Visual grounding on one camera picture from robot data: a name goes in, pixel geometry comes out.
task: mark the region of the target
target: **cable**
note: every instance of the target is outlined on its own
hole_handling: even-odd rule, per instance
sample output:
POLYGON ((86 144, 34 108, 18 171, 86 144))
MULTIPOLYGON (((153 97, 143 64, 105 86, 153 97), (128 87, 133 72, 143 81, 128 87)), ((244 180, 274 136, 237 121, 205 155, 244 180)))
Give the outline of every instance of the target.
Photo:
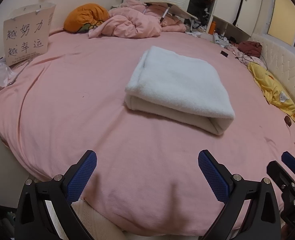
MULTIPOLYGON (((256 63, 256 62, 254 62, 254 61, 250 61, 250 60, 247 60, 247 59, 245 58, 245 57, 249 57, 250 59, 253 60, 252 56, 248 55, 248 54, 250 54, 252 51, 257 52, 257 51, 254 50, 254 49, 249 49, 249 50, 245 51, 245 53, 242 52, 242 51, 240 51, 240 52, 243 53, 243 56, 242 56, 242 57, 236 57, 236 58, 237 58, 237 59, 239 59, 239 58, 243 58, 243 59, 245 59, 245 60, 248 61, 248 62, 256 63)), ((266 68, 267 68, 267 62, 266 62, 265 58, 263 57, 263 54, 262 54, 262 53, 261 53, 261 56, 262 56, 262 58, 264 59, 264 61, 265 61, 265 66, 266 66, 266 68)))

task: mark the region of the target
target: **yellow curtain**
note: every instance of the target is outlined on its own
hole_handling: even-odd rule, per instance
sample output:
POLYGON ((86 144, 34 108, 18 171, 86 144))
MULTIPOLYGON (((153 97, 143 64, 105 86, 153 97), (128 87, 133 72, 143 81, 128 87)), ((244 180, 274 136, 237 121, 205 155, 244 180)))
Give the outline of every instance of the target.
POLYGON ((291 0, 275 0, 267 34, 293 45, 295 40, 295 5, 291 0))

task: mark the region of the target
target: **quilted bed frame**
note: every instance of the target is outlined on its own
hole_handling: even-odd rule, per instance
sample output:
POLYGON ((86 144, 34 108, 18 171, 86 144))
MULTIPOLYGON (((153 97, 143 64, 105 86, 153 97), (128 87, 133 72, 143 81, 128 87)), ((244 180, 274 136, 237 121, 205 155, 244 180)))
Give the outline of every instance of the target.
POLYGON ((295 54, 257 34, 253 34, 249 40, 262 44, 262 55, 268 70, 283 84, 295 101, 295 54))

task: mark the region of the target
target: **black phone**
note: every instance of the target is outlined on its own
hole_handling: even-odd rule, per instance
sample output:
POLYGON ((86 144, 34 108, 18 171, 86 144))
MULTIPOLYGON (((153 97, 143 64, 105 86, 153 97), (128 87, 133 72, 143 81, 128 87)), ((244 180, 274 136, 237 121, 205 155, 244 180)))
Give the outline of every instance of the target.
POLYGON ((226 52, 224 52, 224 51, 221 51, 221 54, 222 54, 223 56, 225 56, 225 57, 228 56, 228 54, 227 54, 226 52))

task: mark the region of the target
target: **orange pillow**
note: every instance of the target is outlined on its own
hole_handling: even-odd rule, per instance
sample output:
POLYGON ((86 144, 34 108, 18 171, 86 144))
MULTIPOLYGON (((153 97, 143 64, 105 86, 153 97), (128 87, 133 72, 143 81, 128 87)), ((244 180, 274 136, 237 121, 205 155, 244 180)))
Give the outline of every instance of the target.
POLYGON ((95 3, 88 3, 70 12, 64 22, 64 30, 71 33, 87 32, 95 29, 109 19, 105 8, 95 3))

